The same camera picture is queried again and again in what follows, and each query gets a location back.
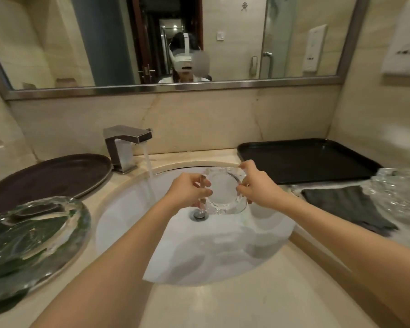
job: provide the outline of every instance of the sink drain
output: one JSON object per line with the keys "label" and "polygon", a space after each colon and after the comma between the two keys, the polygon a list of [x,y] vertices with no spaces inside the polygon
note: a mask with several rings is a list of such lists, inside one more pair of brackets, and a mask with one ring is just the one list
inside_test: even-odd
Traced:
{"label": "sink drain", "polygon": [[208,214],[201,209],[195,209],[191,212],[190,219],[195,222],[202,222],[208,219]]}

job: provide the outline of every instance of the dark cloth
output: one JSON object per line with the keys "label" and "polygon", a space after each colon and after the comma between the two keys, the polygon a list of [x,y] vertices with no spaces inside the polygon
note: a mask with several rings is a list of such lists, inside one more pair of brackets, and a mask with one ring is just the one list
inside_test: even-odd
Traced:
{"label": "dark cloth", "polygon": [[381,236],[389,237],[398,230],[395,224],[381,216],[360,186],[302,190],[302,195],[310,204]]}

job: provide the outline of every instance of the faucet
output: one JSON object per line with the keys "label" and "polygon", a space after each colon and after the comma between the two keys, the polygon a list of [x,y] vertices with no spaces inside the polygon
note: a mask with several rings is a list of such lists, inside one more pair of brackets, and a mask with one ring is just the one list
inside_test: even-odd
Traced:
{"label": "faucet", "polygon": [[132,143],[140,144],[152,138],[151,129],[137,129],[129,126],[112,126],[103,129],[114,171],[126,174],[137,167],[132,152]]}

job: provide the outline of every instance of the black rectangular tray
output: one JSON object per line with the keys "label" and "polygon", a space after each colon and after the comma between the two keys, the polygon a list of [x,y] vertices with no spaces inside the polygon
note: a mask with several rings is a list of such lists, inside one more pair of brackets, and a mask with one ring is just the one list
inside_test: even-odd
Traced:
{"label": "black rectangular tray", "polygon": [[242,161],[280,185],[368,179],[382,166],[337,142],[311,138],[244,143],[237,147]]}

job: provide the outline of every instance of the vr headset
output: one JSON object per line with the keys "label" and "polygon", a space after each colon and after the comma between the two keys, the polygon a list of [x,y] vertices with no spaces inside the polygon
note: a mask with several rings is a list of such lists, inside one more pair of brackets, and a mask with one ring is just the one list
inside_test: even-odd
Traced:
{"label": "vr headset", "polygon": [[175,51],[176,55],[174,55],[170,49],[170,46],[171,43],[169,45],[169,55],[176,72],[192,72],[193,61],[192,54],[190,54],[190,38],[188,37],[188,33],[184,33],[185,52],[179,53],[179,51],[184,51],[183,49],[181,49]]}

